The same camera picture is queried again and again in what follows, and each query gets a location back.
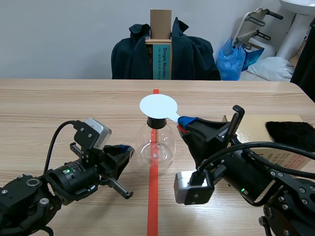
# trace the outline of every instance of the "white paper disc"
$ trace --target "white paper disc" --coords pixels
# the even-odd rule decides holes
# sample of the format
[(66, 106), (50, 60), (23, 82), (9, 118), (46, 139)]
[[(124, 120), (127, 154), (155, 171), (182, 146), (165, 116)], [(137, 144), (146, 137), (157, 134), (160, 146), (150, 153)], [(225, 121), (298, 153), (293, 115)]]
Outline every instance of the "white paper disc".
[(154, 119), (169, 118), (177, 122), (180, 117), (177, 114), (176, 101), (163, 94), (151, 94), (144, 97), (140, 102), (140, 110), (148, 117)]

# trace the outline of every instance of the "wall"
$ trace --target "wall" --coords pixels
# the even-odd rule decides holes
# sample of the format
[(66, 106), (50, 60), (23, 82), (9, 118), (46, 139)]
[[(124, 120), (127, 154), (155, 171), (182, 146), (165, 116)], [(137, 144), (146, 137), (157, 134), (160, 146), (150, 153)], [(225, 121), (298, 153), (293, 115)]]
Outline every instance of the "wall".
[[(262, 5), (281, 10), (278, 0), (1, 0), (0, 77), (109, 79), (113, 47), (131, 25), (150, 23), (150, 8), (172, 9), (186, 34), (209, 40), (217, 55), (244, 14)], [(266, 33), (279, 41), (290, 21)]]

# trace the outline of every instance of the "dark jacket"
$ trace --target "dark jacket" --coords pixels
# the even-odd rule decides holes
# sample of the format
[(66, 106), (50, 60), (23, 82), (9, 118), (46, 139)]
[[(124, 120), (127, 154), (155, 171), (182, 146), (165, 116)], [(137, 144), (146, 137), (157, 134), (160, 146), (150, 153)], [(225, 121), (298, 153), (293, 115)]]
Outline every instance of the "dark jacket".
[[(175, 19), (172, 31), (172, 80), (220, 80), (211, 43), (184, 33), (188, 26)], [(113, 79), (151, 79), (151, 67), (145, 38), (150, 26), (129, 28), (130, 38), (123, 39), (112, 52)]]
[(315, 102), (315, 19), (311, 26), (312, 29), (291, 82), (297, 84)]

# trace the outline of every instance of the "cardboard box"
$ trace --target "cardboard box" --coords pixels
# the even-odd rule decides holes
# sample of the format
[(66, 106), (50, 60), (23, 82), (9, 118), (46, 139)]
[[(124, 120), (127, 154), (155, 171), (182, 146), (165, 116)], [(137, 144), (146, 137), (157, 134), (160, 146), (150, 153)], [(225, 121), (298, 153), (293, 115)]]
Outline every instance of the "cardboard box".
[(151, 79), (170, 80), (172, 77), (172, 40), (147, 39), (147, 53), (151, 66)]
[[(223, 121), (231, 121), (232, 117), (224, 116)], [(244, 115), (236, 132), (238, 140), (242, 143), (273, 142), (265, 127), (265, 123), (268, 121), (303, 122), (298, 115)], [(274, 164), (295, 170), (302, 169), (310, 161), (307, 157), (279, 149), (260, 147), (251, 148), (251, 150)]]
[(172, 10), (150, 10), (151, 38), (170, 39)]

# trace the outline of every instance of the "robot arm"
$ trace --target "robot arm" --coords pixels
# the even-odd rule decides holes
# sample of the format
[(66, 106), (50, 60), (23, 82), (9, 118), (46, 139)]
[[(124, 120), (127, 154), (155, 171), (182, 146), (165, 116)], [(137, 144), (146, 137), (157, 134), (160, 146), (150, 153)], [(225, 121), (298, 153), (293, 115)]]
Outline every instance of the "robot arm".
[[(195, 172), (176, 174), (176, 202), (205, 204), (215, 184), (222, 178), (252, 206), (264, 206), (259, 223), (267, 236), (311, 236), (315, 234), (315, 183), (291, 175), (315, 178), (315, 174), (274, 165), (249, 148), (267, 147), (289, 150), (315, 159), (313, 153), (290, 146), (258, 142), (241, 144), (235, 135), (244, 115), (239, 106), (231, 122), (212, 122), (199, 118), (179, 118), (179, 132), (193, 156)], [(255, 202), (274, 181), (266, 195)]]
[[(75, 161), (49, 170), (54, 142), (60, 130), (72, 124), (77, 130), (70, 149), (79, 157)], [(79, 201), (94, 193), (99, 185), (114, 188), (125, 199), (133, 192), (126, 190), (117, 180), (131, 159), (130, 146), (108, 146), (111, 130), (94, 119), (85, 122), (67, 121), (55, 132), (47, 155), (44, 174), (33, 177), (18, 176), (0, 189), (0, 236), (27, 236), (38, 230), (53, 231), (46, 225), (62, 205)], [(51, 185), (54, 194), (48, 189)]]

